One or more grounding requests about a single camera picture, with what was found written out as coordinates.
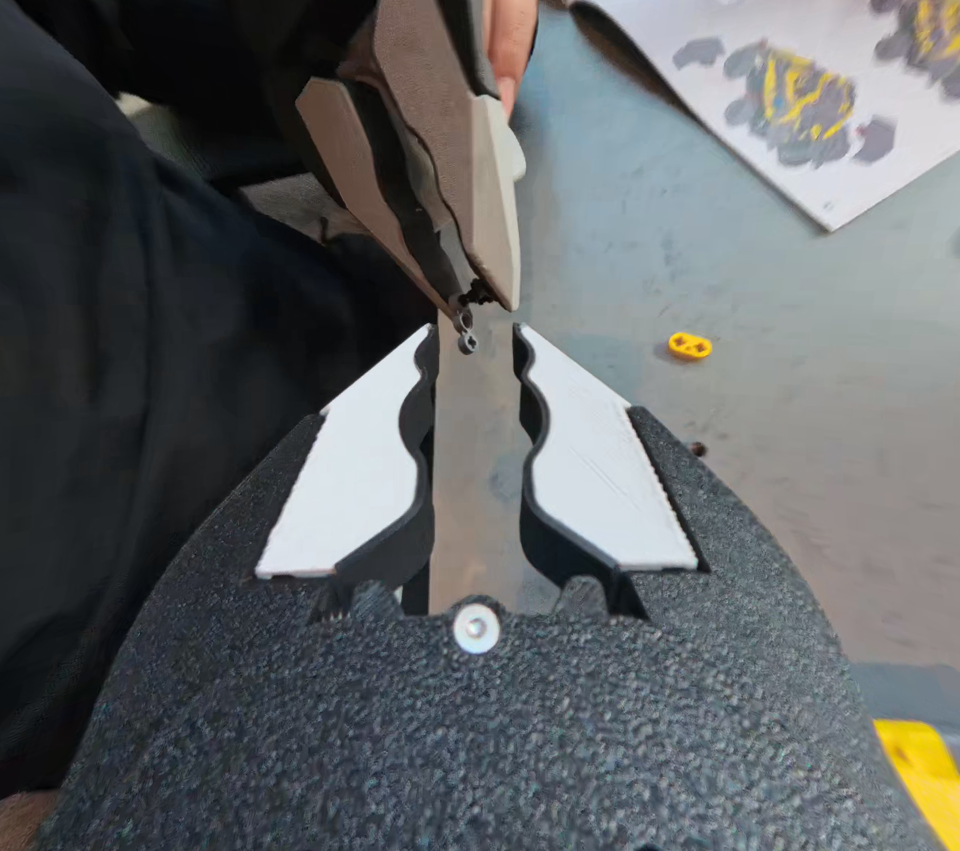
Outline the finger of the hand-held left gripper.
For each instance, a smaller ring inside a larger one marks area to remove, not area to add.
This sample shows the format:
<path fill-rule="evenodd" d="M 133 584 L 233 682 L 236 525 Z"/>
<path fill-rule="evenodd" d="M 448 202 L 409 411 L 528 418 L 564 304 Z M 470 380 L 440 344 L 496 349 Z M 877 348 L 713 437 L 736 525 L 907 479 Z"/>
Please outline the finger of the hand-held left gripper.
<path fill-rule="evenodd" d="M 460 284 L 414 196 L 403 148 L 378 92 L 313 77 L 296 109 L 342 207 L 439 310 L 457 315 Z"/>
<path fill-rule="evenodd" d="M 378 0 L 373 60 L 405 129 L 430 160 L 462 255 L 494 300 L 521 303 L 516 184 L 525 158 L 499 100 L 474 92 L 438 0 Z"/>

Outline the grey desk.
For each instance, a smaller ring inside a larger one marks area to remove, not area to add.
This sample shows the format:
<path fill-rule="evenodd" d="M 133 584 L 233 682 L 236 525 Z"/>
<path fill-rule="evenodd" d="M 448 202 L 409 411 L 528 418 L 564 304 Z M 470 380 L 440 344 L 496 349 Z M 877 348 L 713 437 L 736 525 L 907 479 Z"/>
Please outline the grey desk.
<path fill-rule="evenodd" d="M 440 321 L 429 608 L 556 596 L 519 540 L 512 325 L 649 409 L 783 546 L 856 663 L 958 670 L 958 157 L 823 233 L 606 20 L 543 0 L 512 126 L 522 305 Z M 675 333 L 713 344 L 699 362 Z"/>

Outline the yellow toy brick vehicle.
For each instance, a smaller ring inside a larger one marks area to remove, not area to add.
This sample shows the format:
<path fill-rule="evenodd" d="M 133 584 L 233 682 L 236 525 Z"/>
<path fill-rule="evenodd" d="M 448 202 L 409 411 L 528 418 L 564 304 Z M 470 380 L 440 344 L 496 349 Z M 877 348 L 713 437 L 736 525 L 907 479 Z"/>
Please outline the yellow toy brick vehicle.
<path fill-rule="evenodd" d="M 854 663 L 882 749 L 945 849 L 959 848 L 959 671 Z"/>

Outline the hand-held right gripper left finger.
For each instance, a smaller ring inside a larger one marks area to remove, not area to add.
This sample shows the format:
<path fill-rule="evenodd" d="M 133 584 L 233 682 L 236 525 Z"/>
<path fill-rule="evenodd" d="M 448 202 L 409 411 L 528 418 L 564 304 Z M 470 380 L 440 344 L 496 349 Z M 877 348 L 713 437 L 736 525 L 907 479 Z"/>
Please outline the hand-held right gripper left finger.
<path fill-rule="evenodd" d="M 424 325 L 320 412 L 258 579 L 410 581 L 426 567 L 438 372 L 438 328 Z"/>

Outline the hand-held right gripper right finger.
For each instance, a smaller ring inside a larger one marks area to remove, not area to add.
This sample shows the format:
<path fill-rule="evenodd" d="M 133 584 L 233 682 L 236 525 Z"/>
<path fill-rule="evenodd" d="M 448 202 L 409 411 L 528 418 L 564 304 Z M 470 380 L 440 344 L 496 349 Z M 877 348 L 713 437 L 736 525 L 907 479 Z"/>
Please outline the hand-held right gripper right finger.
<path fill-rule="evenodd" d="M 513 326 L 524 461 L 521 542 L 543 573 L 695 571 L 699 556 L 630 402 L 528 324 Z"/>

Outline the grey three-hole thin beam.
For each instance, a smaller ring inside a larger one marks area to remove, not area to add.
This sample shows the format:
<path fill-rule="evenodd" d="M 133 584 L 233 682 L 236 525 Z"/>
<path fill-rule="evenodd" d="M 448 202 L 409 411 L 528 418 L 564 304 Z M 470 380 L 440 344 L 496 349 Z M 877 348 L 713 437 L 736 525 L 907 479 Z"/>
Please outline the grey three-hole thin beam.
<path fill-rule="evenodd" d="M 474 313 L 472 303 L 465 295 L 452 296 L 450 301 L 450 320 L 458 339 L 459 351 L 466 355 L 475 354 L 478 341 L 474 333 Z"/>

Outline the paper instruction booklet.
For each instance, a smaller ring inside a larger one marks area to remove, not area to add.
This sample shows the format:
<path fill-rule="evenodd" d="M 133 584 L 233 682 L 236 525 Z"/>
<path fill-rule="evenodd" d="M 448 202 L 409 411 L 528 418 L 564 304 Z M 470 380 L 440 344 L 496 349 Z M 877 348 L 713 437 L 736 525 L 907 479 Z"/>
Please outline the paper instruction booklet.
<path fill-rule="evenodd" d="M 959 0 L 560 0 L 834 232 L 959 149 Z"/>

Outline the person's dark clothing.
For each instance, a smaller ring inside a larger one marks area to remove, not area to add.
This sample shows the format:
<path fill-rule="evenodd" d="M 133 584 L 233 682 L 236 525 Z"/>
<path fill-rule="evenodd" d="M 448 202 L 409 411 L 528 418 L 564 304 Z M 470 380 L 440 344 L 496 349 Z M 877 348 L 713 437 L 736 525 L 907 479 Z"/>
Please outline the person's dark clothing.
<path fill-rule="evenodd" d="M 2 0 L 1 788 L 56 788 L 138 609 L 306 415 L 434 316 L 150 147 Z"/>

